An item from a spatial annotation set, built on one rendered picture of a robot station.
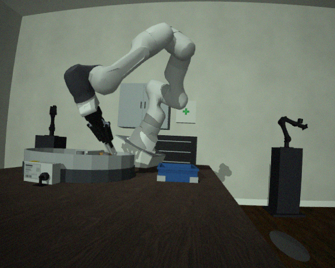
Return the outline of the blue open crate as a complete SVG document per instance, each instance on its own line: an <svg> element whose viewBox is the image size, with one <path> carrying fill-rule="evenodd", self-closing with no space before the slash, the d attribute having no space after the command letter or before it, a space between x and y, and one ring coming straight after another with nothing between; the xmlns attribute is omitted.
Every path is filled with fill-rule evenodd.
<svg viewBox="0 0 335 268"><path fill-rule="evenodd" d="M159 163L157 181L198 183L199 168L194 168L193 164Z"/></svg>

